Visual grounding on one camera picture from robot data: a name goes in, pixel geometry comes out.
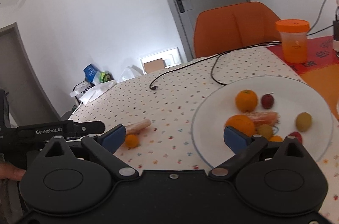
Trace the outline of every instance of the silver screw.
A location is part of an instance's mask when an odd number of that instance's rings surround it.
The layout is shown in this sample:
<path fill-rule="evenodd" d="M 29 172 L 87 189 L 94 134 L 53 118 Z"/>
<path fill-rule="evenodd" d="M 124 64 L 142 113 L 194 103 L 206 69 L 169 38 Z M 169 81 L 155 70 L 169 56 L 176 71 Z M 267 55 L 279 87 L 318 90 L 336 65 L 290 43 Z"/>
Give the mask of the silver screw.
<path fill-rule="evenodd" d="M 171 179 L 178 179 L 178 178 L 179 178 L 179 175 L 177 175 L 177 174 L 175 174 L 175 173 L 172 173 L 172 174 L 169 175 L 169 177 L 170 177 Z"/>
<path fill-rule="evenodd" d="M 215 168 L 212 169 L 212 174 L 215 176 L 226 176 L 228 174 L 228 170 L 225 168 Z"/>
<path fill-rule="evenodd" d="M 134 168 L 121 168 L 119 169 L 119 174 L 122 176 L 131 176 L 135 173 Z"/>

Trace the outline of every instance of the chair backrest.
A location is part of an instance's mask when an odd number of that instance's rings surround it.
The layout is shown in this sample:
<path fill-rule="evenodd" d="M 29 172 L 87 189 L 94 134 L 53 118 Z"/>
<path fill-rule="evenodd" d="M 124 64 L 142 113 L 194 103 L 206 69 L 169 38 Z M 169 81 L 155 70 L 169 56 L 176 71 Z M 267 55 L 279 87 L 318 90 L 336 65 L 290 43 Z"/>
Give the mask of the chair backrest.
<path fill-rule="evenodd" d="M 280 40 L 280 18 L 260 2 L 247 2 L 202 12 L 197 19 L 194 49 L 197 58 L 249 45 Z"/>

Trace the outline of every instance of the blue gripper pad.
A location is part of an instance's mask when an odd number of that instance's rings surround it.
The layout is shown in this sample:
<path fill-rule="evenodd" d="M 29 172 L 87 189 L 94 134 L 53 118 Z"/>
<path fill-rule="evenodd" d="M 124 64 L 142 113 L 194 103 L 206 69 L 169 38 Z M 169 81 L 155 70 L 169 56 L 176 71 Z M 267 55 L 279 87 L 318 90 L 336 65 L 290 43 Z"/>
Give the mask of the blue gripper pad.
<path fill-rule="evenodd" d="M 238 154 L 252 143 L 252 139 L 234 127 L 227 126 L 224 130 L 224 142 L 235 154 Z"/>
<path fill-rule="evenodd" d="M 114 153 L 125 142 L 125 138 L 125 127 L 123 125 L 117 125 L 99 136 L 97 142 L 109 152 Z"/>

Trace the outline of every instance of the small orange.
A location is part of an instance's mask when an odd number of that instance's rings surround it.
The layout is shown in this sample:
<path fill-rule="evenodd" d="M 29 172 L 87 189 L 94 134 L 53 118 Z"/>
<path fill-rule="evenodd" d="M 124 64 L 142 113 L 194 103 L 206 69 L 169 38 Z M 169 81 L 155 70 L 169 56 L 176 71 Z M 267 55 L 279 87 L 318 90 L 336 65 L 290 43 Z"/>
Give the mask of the small orange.
<path fill-rule="evenodd" d="M 253 112 L 258 105 L 258 96 L 252 90 L 243 90 L 235 97 L 235 105 L 242 113 Z"/>
<path fill-rule="evenodd" d="M 129 148 L 135 148 L 139 144 L 139 139 L 136 135 L 130 134 L 125 138 L 125 145 Z"/>
<path fill-rule="evenodd" d="M 278 135 L 272 136 L 270 138 L 270 142 L 282 142 L 282 141 L 283 141 L 282 138 Z"/>
<path fill-rule="evenodd" d="M 246 134 L 248 137 L 251 137 L 255 134 L 254 123 L 251 119 L 244 115 L 235 115 L 227 120 L 225 127 L 232 126 L 240 132 Z"/>

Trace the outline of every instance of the patterned tablecloth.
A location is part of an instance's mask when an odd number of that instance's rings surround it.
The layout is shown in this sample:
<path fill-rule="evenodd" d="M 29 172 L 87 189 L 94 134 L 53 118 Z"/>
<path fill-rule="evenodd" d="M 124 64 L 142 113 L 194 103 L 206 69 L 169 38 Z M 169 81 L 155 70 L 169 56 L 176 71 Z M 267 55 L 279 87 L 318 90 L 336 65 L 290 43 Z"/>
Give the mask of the patterned tablecloth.
<path fill-rule="evenodd" d="M 115 156 L 138 169 L 205 169 L 210 168 L 196 152 L 191 139 L 191 121 L 203 100 L 221 86 L 210 77 L 215 59 L 210 59 L 160 78 L 157 91 L 150 82 L 163 71 L 137 77 L 114 86 L 90 104 L 82 105 L 71 119 L 103 121 L 106 130 L 117 124 L 128 125 L 150 119 L 151 127 L 139 135 L 135 149 L 120 147 Z M 301 78 L 265 47 L 235 51 L 221 57 L 214 77 L 230 83 L 242 78 L 276 75 Z M 332 144 L 319 166 L 329 184 L 328 196 L 321 213 L 339 223 L 339 125 L 335 121 Z"/>

